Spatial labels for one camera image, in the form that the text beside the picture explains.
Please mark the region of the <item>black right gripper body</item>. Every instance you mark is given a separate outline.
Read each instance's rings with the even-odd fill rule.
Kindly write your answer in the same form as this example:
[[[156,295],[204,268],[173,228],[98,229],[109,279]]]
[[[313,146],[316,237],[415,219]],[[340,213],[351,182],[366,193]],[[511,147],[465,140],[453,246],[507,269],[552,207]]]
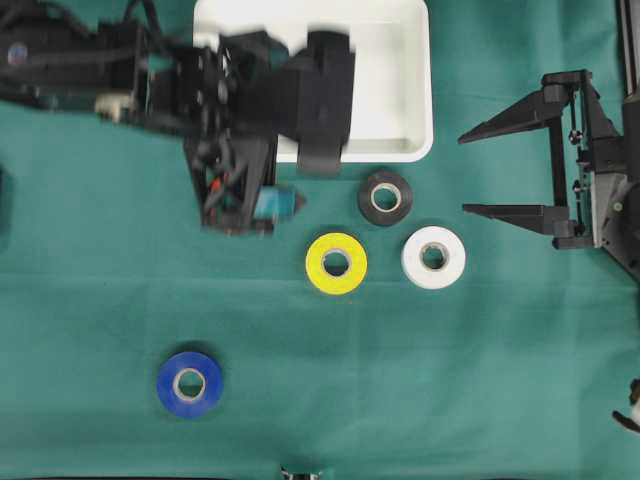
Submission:
[[[605,114],[588,70],[546,74],[543,104],[571,110],[569,141],[579,178],[572,189],[577,218],[554,223],[557,249],[639,248],[639,88],[622,103],[623,131]]]

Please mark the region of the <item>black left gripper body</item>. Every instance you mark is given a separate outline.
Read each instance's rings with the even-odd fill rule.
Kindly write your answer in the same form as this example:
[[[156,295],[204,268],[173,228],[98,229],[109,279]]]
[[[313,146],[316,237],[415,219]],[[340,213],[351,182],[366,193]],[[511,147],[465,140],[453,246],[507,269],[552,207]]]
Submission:
[[[223,35],[217,48],[164,40],[154,50],[171,65],[149,75],[136,104],[135,126],[182,138],[200,221],[228,235],[274,229],[255,209],[262,189],[275,184],[277,138],[242,125],[235,108],[279,49],[263,30]]]

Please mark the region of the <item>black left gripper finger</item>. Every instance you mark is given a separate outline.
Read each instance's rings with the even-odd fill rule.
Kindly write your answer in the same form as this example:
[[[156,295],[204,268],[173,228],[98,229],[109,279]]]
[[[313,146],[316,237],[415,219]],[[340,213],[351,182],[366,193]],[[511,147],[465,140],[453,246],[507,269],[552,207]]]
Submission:
[[[263,186],[258,194],[253,218],[278,223],[294,217],[306,205],[297,190],[283,186]]]

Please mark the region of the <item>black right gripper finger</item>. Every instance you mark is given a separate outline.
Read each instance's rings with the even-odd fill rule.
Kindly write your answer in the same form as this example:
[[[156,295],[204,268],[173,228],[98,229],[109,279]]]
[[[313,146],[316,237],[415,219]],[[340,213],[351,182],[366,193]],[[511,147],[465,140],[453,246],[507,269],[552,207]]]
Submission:
[[[563,85],[543,86],[506,110],[464,133],[459,144],[546,128],[562,117],[570,94]]]
[[[570,234],[569,209],[564,206],[464,204],[463,210],[542,235]]]

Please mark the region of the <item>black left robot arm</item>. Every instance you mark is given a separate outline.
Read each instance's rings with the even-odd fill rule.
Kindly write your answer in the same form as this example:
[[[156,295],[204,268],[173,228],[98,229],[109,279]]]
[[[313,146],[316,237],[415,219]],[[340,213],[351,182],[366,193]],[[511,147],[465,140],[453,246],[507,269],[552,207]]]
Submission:
[[[201,224],[269,234],[305,205],[276,181],[278,138],[237,126],[232,104],[280,50],[263,32],[197,47],[161,28],[156,6],[88,28],[54,1],[1,5],[1,98],[32,109],[93,113],[183,142]]]

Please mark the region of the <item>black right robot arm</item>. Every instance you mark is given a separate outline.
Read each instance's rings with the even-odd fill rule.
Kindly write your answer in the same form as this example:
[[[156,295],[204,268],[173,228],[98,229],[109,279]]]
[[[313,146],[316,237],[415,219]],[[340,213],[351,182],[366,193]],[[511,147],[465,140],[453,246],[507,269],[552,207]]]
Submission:
[[[545,129],[554,203],[466,204],[466,212],[542,235],[557,249],[639,251],[639,4],[621,1],[623,129],[606,116],[588,70],[546,74],[540,89],[463,134],[459,143]]]

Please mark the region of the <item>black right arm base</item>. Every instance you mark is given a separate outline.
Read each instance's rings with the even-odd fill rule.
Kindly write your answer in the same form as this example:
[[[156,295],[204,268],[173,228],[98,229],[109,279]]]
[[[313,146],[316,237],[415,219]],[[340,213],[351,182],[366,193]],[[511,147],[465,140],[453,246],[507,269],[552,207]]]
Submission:
[[[602,225],[605,251],[639,282],[639,183],[620,173],[605,176],[607,200]]]

